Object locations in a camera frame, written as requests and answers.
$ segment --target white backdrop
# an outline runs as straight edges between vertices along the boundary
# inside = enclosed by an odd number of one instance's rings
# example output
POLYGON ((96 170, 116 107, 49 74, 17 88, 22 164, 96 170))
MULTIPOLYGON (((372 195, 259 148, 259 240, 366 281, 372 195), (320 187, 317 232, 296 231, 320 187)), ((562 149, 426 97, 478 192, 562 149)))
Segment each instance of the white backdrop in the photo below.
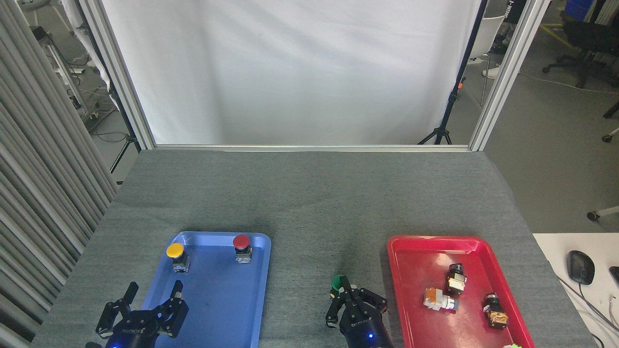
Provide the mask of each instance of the white backdrop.
POLYGON ((101 2, 158 145, 416 144, 480 4, 101 2))

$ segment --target aluminum frame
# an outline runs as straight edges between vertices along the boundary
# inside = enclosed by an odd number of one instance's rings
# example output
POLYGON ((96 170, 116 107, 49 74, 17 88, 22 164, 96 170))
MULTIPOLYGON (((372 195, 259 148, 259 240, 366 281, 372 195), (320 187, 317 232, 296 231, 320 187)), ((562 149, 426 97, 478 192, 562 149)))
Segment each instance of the aluminum frame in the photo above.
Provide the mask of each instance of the aluminum frame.
POLYGON ((491 88, 469 145, 377 145, 377 146, 264 146, 264 145, 158 145, 150 132, 148 121, 124 64, 101 0, 75 0, 80 3, 102 60, 108 67, 129 122, 143 149, 186 148, 219 151, 357 151, 357 152, 474 152, 483 151, 501 113, 509 91, 529 50, 537 28, 551 0, 529 0, 523 10, 516 32, 506 52, 503 68, 491 88))

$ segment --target gray carpet surface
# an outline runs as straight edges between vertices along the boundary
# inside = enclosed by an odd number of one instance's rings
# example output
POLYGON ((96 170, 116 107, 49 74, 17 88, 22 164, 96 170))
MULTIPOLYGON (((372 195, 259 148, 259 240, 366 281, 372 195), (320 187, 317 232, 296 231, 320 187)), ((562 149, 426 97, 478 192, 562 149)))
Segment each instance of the gray carpet surface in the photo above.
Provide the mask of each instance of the gray carpet surface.
POLYGON ((386 327, 402 347, 393 235, 485 239, 537 347, 596 346, 484 153, 157 149, 139 156, 32 347, 97 341, 104 304, 136 281, 138 308, 166 242, 183 230, 271 238, 261 348, 346 347, 324 324, 338 273, 388 299, 386 327))

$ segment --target blue box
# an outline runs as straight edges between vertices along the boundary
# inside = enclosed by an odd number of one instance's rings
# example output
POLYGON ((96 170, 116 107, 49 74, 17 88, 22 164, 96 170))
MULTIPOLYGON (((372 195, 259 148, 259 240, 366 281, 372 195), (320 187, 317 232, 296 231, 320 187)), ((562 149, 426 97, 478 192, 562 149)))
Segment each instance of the blue box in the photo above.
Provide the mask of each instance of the blue box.
POLYGON ((568 0, 567 4, 565 4, 565 14, 583 21, 592 3, 593 0, 568 0))
POLYGON ((239 234, 185 231, 168 242, 166 247, 184 245, 191 267, 176 273, 164 248, 142 309, 163 303, 179 279, 189 311, 178 336, 161 335, 155 348, 258 348, 271 240, 262 233, 242 233, 253 250, 251 263, 239 264, 232 244, 239 234))

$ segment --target red tray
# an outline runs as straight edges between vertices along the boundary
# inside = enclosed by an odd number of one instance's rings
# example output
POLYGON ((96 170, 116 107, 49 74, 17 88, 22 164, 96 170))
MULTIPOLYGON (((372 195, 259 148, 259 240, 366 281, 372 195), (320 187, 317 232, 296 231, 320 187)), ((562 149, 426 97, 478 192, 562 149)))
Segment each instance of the red tray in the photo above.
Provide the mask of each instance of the red tray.
POLYGON ((387 243, 406 348, 502 348, 535 344, 490 245, 477 237, 393 236, 387 243), (449 265, 467 277, 457 312, 423 305, 427 287, 445 289, 449 265), (506 329, 491 329, 484 296, 496 292, 508 315, 506 329))

